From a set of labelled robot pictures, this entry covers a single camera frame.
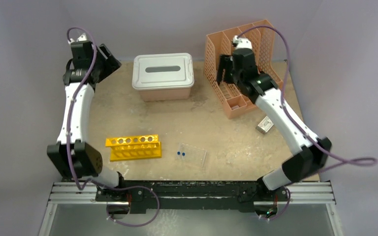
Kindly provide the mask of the pink plastic bin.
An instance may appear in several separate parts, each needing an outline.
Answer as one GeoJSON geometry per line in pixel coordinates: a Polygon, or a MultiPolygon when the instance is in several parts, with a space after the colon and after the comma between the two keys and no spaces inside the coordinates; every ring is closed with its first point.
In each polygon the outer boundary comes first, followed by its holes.
{"type": "Polygon", "coordinates": [[[165,100],[181,100],[188,99],[191,88],[171,88],[171,89],[156,89],[156,90],[142,90],[139,95],[143,101],[165,101],[165,100]]]}

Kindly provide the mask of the white plastic bin lid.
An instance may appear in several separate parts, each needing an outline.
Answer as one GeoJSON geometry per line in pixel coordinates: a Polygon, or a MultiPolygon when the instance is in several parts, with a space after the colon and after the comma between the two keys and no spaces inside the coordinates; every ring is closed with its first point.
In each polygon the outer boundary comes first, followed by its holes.
{"type": "Polygon", "coordinates": [[[194,84],[188,53],[139,55],[133,61],[132,87],[137,91],[187,89],[194,84]]]}

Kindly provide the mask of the yellow test tube rack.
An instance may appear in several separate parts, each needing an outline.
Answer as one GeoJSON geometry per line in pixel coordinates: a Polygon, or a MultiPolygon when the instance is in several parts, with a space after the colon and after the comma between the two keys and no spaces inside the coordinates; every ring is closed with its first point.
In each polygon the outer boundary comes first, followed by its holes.
{"type": "Polygon", "coordinates": [[[161,142],[157,134],[107,138],[110,161],[142,160],[162,157],[161,142]]]}

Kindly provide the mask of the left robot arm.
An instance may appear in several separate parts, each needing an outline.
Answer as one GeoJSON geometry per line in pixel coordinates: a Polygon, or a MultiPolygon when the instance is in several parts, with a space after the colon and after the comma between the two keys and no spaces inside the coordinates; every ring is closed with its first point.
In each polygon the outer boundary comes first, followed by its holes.
{"type": "Polygon", "coordinates": [[[63,83],[66,95],[63,124],[55,144],[47,155],[64,179],[90,180],[108,187],[108,195],[121,201],[127,188],[123,177],[104,167],[100,152],[88,143],[90,106],[98,83],[121,67],[105,44],[92,42],[70,44],[72,58],[66,64],[63,83]]]}

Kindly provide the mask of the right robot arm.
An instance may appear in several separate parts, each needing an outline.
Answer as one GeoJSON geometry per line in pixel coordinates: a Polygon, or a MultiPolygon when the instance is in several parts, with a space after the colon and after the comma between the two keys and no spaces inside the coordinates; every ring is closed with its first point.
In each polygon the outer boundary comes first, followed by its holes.
{"type": "Polygon", "coordinates": [[[282,102],[283,94],[270,75],[260,72],[255,65],[253,50],[236,49],[231,55],[220,55],[216,81],[234,84],[252,103],[273,122],[287,143],[292,157],[281,167],[257,180],[257,195],[263,200],[273,197],[276,190],[299,182],[320,171],[326,163],[332,144],[305,128],[296,115],[287,115],[291,107],[282,102]]]}

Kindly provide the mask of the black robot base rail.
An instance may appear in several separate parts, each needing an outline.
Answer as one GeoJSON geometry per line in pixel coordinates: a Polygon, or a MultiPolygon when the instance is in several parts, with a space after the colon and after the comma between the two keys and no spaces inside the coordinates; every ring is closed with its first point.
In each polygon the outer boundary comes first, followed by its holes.
{"type": "Polygon", "coordinates": [[[131,214],[148,209],[237,210],[242,213],[277,213],[287,190],[264,190],[256,181],[124,180],[121,190],[98,187],[95,200],[124,203],[131,214]]]}

